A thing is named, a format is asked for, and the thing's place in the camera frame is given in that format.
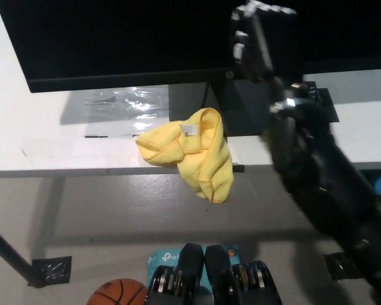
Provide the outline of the robot right hand white black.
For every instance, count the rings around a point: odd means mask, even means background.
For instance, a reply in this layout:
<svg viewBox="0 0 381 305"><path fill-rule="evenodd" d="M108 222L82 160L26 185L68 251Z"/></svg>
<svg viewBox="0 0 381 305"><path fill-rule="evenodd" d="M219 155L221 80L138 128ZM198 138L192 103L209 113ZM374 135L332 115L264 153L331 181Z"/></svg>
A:
<svg viewBox="0 0 381 305"><path fill-rule="evenodd" d="M231 15L232 54L246 79L302 81L298 14L289 7L247 1Z"/></svg>

